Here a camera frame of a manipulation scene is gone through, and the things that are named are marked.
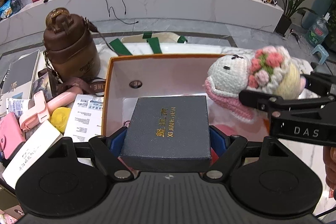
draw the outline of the yellow roll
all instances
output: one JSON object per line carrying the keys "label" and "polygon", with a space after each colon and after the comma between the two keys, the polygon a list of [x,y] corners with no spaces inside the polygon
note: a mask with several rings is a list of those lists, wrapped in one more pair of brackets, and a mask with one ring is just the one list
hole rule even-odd
{"label": "yellow roll", "polygon": [[68,123],[71,108],[59,107],[51,115],[50,123],[61,133],[64,133]]}
{"label": "yellow roll", "polygon": [[298,68],[291,62],[288,73],[274,92],[285,100],[297,99],[301,93],[300,73]]}

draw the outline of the gray floor tile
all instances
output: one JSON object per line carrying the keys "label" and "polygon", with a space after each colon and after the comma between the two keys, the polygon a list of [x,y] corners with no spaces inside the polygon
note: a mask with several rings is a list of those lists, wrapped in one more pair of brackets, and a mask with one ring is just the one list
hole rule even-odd
{"label": "gray floor tile", "polygon": [[209,21],[185,19],[136,19],[139,23],[134,25],[134,31],[185,31],[197,33],[210,33],[230,35],[226,24]]}
{"label": "gray floor tile", "polygon": [[328,60],[331,60],[333,62],[336,62],[336,53],[332,52],[330,49],[327,49],[328,53],[329,53],[329,57]]}
{"label": "gray floor tile", "polygon": [[260,30],[251,30],[251,39],[268,42],[273,45],[285,46],[286,40],[277,33],[264,32]]}
{"label": "gray floor tile", "polygon": [[[107,43],[110,43],[111,41],[113,41],[114,39],[117,39],[117,38],[119,38],[121,40],[123,37],[122,36],[120,36],[120,37],[105,37],[105,40],[106,40]],[[105,41],[102,38],[94,38],[93,41],[96,45],[105,43]]]}
{"label": "gray floor tile", "polygon": [[304,37],[300,38],[300,44],[297,43],[293,36],[287,40],[287,43],[288,52],[292,57],[305,59],[308,62],[319,62],[320,57],[318,55],[310,54],[313,50],[313,46],[308,44]]}
{"label": "gray floor tile", "polygon": [[336,75],[336,67],[334,67],[334,69],[333,69],[333,71],[334,71],[334,73],[332,72],[332,70],[331,70],[331,66],[330,66],[330,62],[326,62],[326,63],[324,63],[323,65],[318,65],[315,69],[314,69],[314,71],[316,71],[316,72],[321,72],[321,73],[326,73],[326,74],[332,74],[332,75],[334,75],[334,73],[335,73],[335,75]]}
{"label": "gray floor tile", "polygon": [[233,37],[238,48],[250,48],[253,50],[270,45],[268,42],[246,37]]}
{"label": "gray floor tile", "polygon": [[[134,19],[125,19],[127,23],[134,23]],[[101,33],[107,32],[131,32],[133,31],[133,24],[125,24],[119,20],[104,20],[104,21],[95,21],[93,24]]]}
{"label": "gray floor tile", "polygon": [[242,37],[242,38],[248,38],[251,39],[251,31],[252,29],[250,28],[245,28],[241,26],[236,26],[236,25],[229,25],[226,24],[227,29],[229,30],[231,36],[233,37]]}
{"label": "gray floor tile", "polygon": [[43,47],[37,47],[37,48],[28,49],[28,50],[24,50],[24,51],[20,51],[20,52],[16,52],[16,53],[12,53],[12,54],[3,56],[0,59],[0,78],[1,78],[1,80],[3,79],[4,75],[6,74],[8,68],[9,68],[9,65],[12,62],[15,62],[16,60],[18,60],[21,55],[29,54],[29,53],[32,53],[32,52],[37,51],[37,50],[43,51],[43,50],[45,50],[45,47],[44,46]]}
{"label": "gray floor tile", "polygon": [[230,47],[230,43],[226,39],[206,38],[206,37],[186,37],[188,44],[203,44],[214,46]]}
{"label": "gray floor tile", "polygon": [[334,63],[326,62],[327,66],[329,67],[331,73],[336,75],[336,65]]}
{"label": "gray floor tile", "polygon": [[3,52],[14,50],[16,48],[41,43],[42,41],[43,41],[43,32],[38,32],[28,35],[26,37],[21,37],[19,39],[0,45],[0,54]]}

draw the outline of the book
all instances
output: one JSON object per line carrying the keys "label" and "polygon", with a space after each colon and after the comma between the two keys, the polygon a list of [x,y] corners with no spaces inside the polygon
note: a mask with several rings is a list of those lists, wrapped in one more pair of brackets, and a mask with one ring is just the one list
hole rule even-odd
{"label": "book", "polygon": [[15,189],[16,182],[23,173],[62,137],[49,121],[43,122],[2,173],[5,182]]}
{"label": "book", "polygon": [[0,117],[6,115],[6,98],[30,99],[40,51],[10,64],[0,94]]}
{"label": "book", "polygon": [[139,98],[120,158],[139,171],[206,171],[211,163],[206,97]]}

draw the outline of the floor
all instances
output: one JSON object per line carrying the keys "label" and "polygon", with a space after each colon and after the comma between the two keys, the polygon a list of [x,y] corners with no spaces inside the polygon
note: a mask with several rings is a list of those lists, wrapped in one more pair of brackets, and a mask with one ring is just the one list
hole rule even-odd
{"label": "floor", "polygon": [[[109,40],[122,38],[127,35],[142,34],[144,31],[170,31],[184,35],[188,43],[231,46],[239,48],[258,49],[267,45],[281,45],[287,48],[292,57],[306,59],[309,62],[318,62],[318,57],[309,55],[312,47],[301,37],[300,44],[294,36],[288,40],[276,33],[268,33],[235,25],[213,23],[207,21],[194,21],[182,19],[134,19],[128,20],[126,25],[118,20],[94,22],[98,30]],[[93,34],[96,44],[103,43],[99,34]],[[0,45],[0,82],[11,62],[21,55],[43,50],[43,32],[22,37],[20,39]],[[325,72],[336,75],[336,62],[326,62],[321,68]]]}

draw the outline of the crocheted sheep head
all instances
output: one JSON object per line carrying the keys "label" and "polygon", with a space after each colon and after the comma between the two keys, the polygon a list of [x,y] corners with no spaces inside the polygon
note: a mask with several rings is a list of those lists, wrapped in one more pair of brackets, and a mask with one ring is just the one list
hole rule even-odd
{"label": "crocheted sheep head", "polygon": [[285,100],[297,99],[305,87],[304,78],[300,77],[284,47],[257,50],[251,60],[250,73],[247,89],[279,95]]}
{"label": "crocheted sheep head", "polygon": [[239,120],[251,123],[255,111],[243,106],[238,94],[246,89],[250,75],[250,61],[245,56],[225,55],[211,65],[205,80],[209,98],[223,108],[227,108]]}

